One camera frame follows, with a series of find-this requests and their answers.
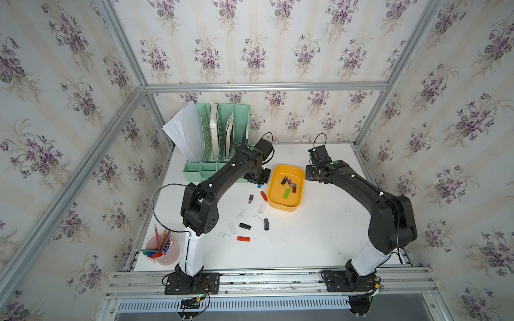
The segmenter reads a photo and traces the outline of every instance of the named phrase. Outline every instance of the black mounting plate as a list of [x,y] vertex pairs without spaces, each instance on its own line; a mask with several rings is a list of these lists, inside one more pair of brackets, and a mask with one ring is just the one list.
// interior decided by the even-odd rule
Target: black mounting plate
[[314,166],[307,165],[305,167],[305,180],[306,181],[317,181],[317,179],[314,178]]
[[265,169],[263,169],[262,175],[260,177],[250,178],[250,177],[247,176],[247,174],[245,174],[244,178],[249,183],[254,183],[254,184],[257,184],[257,185],[264,185],[264,184],[268,183],[270,175],[271,175],[271,169],[265,168]]
[[325,280],[328,292],[367,292],[373,289],[374,285],[372,282],[365,282],[361,283],[362,286],[350,289],[345,283],[344,271],[324,270],[322,278]]
[[187,289],[183,284],[180,283],[178,276],[175,273],[171,273],[168,277],[168,281],[166,281],[166,287],[164,288],[165,295],[175,295],[175,294],[205,294],[204,290],[207,290],[207,286],[204,284],[207,283],[209,285],[209,292],[211,294],[217,294],[219,290],[219,273],[202,273],[200,281],[198,283],[201,286],[201,289],[197,289],[195,292],[191,292]]

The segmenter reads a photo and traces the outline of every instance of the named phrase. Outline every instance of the floral wallpaper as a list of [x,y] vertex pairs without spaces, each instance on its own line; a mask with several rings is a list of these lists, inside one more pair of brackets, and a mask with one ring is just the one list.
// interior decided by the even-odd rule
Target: floral wallpaper
[[[0,269],[135,89],[125,66],[94,1],[0,2]],[[160,178],[158,130],[137,107],[2,320],[94,318]]]
[[455,320],[514,313],[513,42],[513,2],[445,1],[360,146],[376,185],[411,199],[409,249]]
[[[137,107],[128,122],[139,137],[143,133],[152,137],[151,143],[134,148],[132,141],[126,139],[126,130],[120,131],[19,284],[17,291],[24,293],[23,297],[14,294],[0,312],[5,319],[31,320],[32,315],[48,319],[95,317],[109,274],[125,267],[167,156],[167,150],[160,148],[160,137],[153,136],[157,128],[145,107]],[[39,171],[33,175],[43,176]],[[21,242],[17,234],[19,222],[8,217],[0,221],[3,264]]]
[[185,102],[250,105],[250,141],[266,132],[275,142],[312,142],[325,133],[328,141],[354,141],[379,91],[188,92],[154,95],[166,121]]
[[[147,82],[164,84],[385,80],[427,0],[113,3]],[[446,12],[434,41],[465,4]]]

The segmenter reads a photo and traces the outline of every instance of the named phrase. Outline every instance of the paper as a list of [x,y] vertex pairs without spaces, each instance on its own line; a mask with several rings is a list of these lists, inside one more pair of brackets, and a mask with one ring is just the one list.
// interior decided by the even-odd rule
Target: paper
[[211,120],[209,125],[211,127],[212,156],[214,160],[217,160],[219,155],[217,111],[218,105],[211,104]]
[[190,162],[200,162],[204,153],[204,137],[200,113],[190,101],[166,124],[162,130],[171,138]]
[[227,140],[225,144],[225,157],[230,157],[230,135],[232,134],[232,126],[234,125],[234,113],[230,113],[227,121]]

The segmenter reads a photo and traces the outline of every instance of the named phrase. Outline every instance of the robotic arm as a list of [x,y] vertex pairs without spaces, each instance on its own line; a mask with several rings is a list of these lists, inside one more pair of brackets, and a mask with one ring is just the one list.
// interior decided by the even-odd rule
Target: robotic arm
[[375,278],[377,267],[391,256],[395,248],[402,248],[417,238],[411,201],[404,195],[394,196],[380,191],[342,160],[332,161],[324,145],[309,149],[309,155],[312,165],[305,169],[306,180],[334,184],[344,189],[371,214],[369,240],[360,253],[346,263],[344,275],[323,271],[332,280],[338,277],[340,280],[340,284],[327,282],[327,289],[329,292],[368,291],[368,281]]
[[[194,287],[205,281],[202,238],[216,226],[219,199],[241,176],[251,183],[266,184],[271,170],[263,169],[262,165],[272,152],[271,143],[262,138],[255,146],[241,144],[232,159],[212,177],[199,185],[188,185],[190,188],[184,192],[180,211],[189,232],[186,251],[175,267],[173,281],[170,281],[170,276],[168,282],[168,285],[174,283],[173,291],[180,292],[170,290],[169,294],[194,293]],[[344,189],[371,213],[369,241],[361,252],[346,263],[343,273],[323,271],[327,289],[329,292],[368,291],[372,287],[368,281],[375,278],[377,267],[389,258],[395,248],[404,247],[417,237],[411,202],[405,196],[395,197],[380,191],[345,162],[332,161],[325,146],[312,148],[309,154],[312,165],[306,167],[306,180],[330,183]]]

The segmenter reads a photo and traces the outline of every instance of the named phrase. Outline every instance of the red usb flash drive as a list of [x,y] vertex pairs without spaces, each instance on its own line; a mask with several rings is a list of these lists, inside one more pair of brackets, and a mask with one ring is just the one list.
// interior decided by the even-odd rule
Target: red usb flash drive
[[264,201],[268,201],[268,198],[266,197],[266,193],[264,191],[261,191],[262,198],[264,198]]

